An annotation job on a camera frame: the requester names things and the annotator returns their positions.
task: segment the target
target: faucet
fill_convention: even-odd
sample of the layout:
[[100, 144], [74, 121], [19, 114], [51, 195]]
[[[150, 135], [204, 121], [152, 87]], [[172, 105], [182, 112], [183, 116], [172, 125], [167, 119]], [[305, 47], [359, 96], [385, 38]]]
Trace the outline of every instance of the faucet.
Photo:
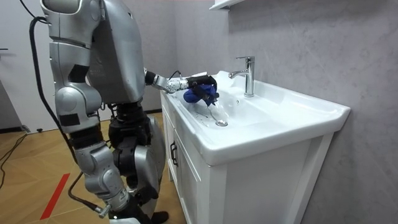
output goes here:
[[254, 56], [237, 57], [236, 59], [241, 59], [241, 58], [246, 59], [246, 69], [237, 71], [237, 72], [231, 72], [228, 75], [228, 77], [235, 78], [237, 75], [246, 76], [246, 89], [244, 91], [244, 96], [253, 97], [254, 96], [254, 61], [255, 61], [255, 57]]

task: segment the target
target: blue cloth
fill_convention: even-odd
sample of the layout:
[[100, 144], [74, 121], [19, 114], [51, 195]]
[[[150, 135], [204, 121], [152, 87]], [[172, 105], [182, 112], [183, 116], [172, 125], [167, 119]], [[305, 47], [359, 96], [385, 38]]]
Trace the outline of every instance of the blue cloth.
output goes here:
[[[217, 101], [215, 98], [216, 96], [216, 88], [213, 85], [198, 85], [197, 88], [201, 88], [204, 90], [204, 92], [209, 96], [208, 100], [203, 100], [207, 104], [207, 106], [210, 106], [212, 103]], [[198, 103], [200, 100], [202, 100], [202, 96], [196, 95], [192, 89], [186, 91], [184, 93], [184, 100], [187, 103]]]

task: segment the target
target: red tape line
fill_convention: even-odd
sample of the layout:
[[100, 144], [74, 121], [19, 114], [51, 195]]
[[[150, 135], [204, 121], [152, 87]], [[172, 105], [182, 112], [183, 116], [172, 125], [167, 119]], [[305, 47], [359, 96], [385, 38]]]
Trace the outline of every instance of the red tape line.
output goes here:
[[54, 193], [52, 194], [51, 199], [50, 199], [49, 203], [47, 204], [40, 220], [50, 218], [52, 210], [54, 209], [55, 205], [57, 204], [57, 201], [61, 196], [62, 190], [65, 187], [65, 184], [67, 184], [69, 175], [70, 174], [64, 174], [62, 176], [62, 178], [61, 178], [60, 182], [58, 183], [58, 186], [55, 189]]

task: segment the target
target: floor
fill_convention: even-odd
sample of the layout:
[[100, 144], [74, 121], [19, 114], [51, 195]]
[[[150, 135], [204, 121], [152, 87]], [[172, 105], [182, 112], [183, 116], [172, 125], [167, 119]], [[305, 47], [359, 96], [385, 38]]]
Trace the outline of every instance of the floor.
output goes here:
[[[162, 113], [153, 114], [163, 130]], [[109, 121], [101, 123], [108, 137]], [[24, 133], [0, 134], [0, 156], [3, 156]], [[67, 190], [80, 173], [58, 130], [28, 135], [4, 165], [5, 182], [0, 190], [0, 223], [4, 224], [68, 224], [109, 223], [95, 212], [73, 201]], [[70, 174], [49, 218], [41, 220], [44, 210], [64, 174]], [[102, 201], [84, 188], [84, 178], [73, 193], [91, 202]], [[174, 183], [164, 170], [157, 211], [168, 211], [169, 224], [186, 223]]]

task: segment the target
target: sink drain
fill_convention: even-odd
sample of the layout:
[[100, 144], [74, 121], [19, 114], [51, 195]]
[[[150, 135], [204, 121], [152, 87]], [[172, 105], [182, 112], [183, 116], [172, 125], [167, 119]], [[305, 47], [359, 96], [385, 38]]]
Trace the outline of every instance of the sink drain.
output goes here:
[[217, 124], [218, 126], [225, 127], [225, 126], [228, 125], [228, 122], [223, 121], [223, 120], [219, 120], [219, 121], [216, 121], [216, 124]]

